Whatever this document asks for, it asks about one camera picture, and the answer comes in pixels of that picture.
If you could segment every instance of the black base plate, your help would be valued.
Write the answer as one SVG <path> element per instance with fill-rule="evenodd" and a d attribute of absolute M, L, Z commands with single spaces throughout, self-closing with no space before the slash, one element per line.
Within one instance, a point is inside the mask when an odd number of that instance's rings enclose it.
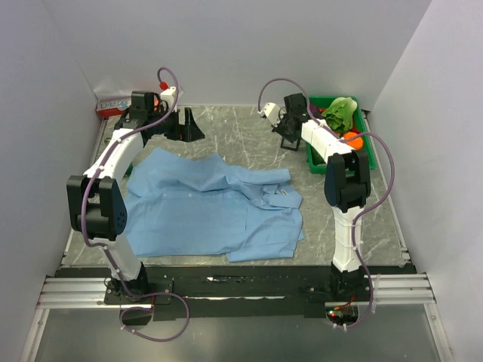
<path fill-rule="evenodd" d="M 369 269 L 371 274 L 417 273 L 412 264 L 371 266 Z M 270 315 L 325 318 L 326 302 L 343 302 L 330 292 L 333 273 L 330 266 L 148 266 L 146 271 L 149 291 L 169 290 L 186 298 L 192 318 Z M 108 268 L 61 268 L 55 275 L 56 278 L 109 276 Z M 362 292 L 357 301 L 368 301 L 368 298 L 368 292 Z M 105 303 L 136 304 L 112 292 L 106 294 Z M 152 304 L 152 301 L 139 303 Z M 179 301 L 156 298 L 154 321 L 185 318 L 185 314 Z"/>

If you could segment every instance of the blue shirt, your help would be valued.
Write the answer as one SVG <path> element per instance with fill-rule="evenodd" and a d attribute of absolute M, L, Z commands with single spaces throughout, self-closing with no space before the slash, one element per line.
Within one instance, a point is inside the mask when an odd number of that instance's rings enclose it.
<path fill-rule="evenodd" d="M 303 239 L 302 197 L 282 170 L 187 160 L 155 149 L 136 166 L 125 232 L 137 256 L 226 253 L 230 262 L 285 258 Z"/>

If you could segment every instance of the green plastic crate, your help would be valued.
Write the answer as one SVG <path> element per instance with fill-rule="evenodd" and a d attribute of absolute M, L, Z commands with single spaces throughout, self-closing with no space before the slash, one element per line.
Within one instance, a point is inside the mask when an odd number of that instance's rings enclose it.
<path fill-rule="evenodd" d="M 316 107 L 319 107 L 319 108 L 328 108 L 336 98 L 338 98 L 338 97 L 312 96 L 312 97 L 310 97 L 310 103 L 313 104 Z M 355 98 L 355 97 L 351 97 L 351 98 L 354 101 L 356 101 L 357 104 L 359 105 L 357 98 Z M 362 117 L 362 112 L 361 112 L 361 109 L 359 108 L 358 105 L 357 105 L 357 109 L 355 110 L 354 115 L 353 115 L 355 128 L 357 128 L 357 130 L 360 130 L 361 132 L 365 132 L 368 129 L 365 127 L 364 118 Z M 370 142 L 368 136 L 362 136 L 362 139 L 364 140 L 363 149 L 365 149 L 366 152 L 369 155 L 369 168 L 371 170 L 373 170 L 374 168 L 376 168 L 376 158 L 374 157 L 374 151 L 372 149 L 371 142 Z M 307 156 L 308 156 L 307 161 L 309 162 L 310 173 L 326 173 L 327 172 L 327 165 L 326 164 L 314 164 L 313 163 L 312 147 L 308 143 L 307 143 Z"/>

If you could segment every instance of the floor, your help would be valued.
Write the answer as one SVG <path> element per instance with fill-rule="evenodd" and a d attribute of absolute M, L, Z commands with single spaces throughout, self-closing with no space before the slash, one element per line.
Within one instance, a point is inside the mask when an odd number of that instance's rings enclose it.
<path fill-rule="evenodd" d="M 196 318 L 169 343 L 120 331 L 118 314 L 51 310 L 35 361 L 440 361 L 423 305 L 378 306 L 348 333 L 333 330 L 326 320 L 301 316 Z M 142 331 L 168 337 L 183 322 L 150 322 Z"/>
<path fill-rule="evenodd" d="M 270 132 L 269 122 L 258 116 L 251 106 L 193 106 L 196 123 L 206 138 L 194 143 L 153 137 L 134 160 L 140 163 L 155 147 L 190 159 L 200 159 L 217 152 L 228 164 L 250 169 L 288 168 L 291 185 L 304 197 L 300 210 L 303 215 L 303 232 L 306 238 L 299 241 L 295 255 L 290 259 L 257 260 L 232 264 L 243 265 L 330 265 L 334 255 L 334 215 L 324 196 L 325 177 L 313 175 L 307 164 L 306 145 L 298 152 L 280 149 L 280 136 Z M 111 118 L 101 140 L 98 155 L 106 147 L 104 140 L 112 135 L 117 118 Z M 125 177 L 121 184 L 126 193 Z M 385 192 L 378 169 L 371 171 L 371 196 L 374 204 Z M 362 224 L 362 255 L 369 265 L 403 265 L 401 245 L 395 229 L 389 203 L 384 203 L 364 216 Z M 228 261 L 220 256 L 161 256 L 141 258 L 147 265 L 224 265 Z M 84 245 L 78 232 L 72 234 L 69 249 L 63 259 L 64 266 L 105 265 L 103 254 Z"/>

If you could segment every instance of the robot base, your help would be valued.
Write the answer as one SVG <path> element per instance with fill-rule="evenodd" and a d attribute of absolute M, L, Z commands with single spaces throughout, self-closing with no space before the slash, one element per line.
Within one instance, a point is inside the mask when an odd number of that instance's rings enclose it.
<path fill-rule="evenodd" d="M 355 271 L 340 271 L 331 264 L 330 291 L 336 300 L 350 300 L 355 295 L 356 300 L 368 300 L 370 297 L 369 280 L 365 278 L 362 266 Z"/>

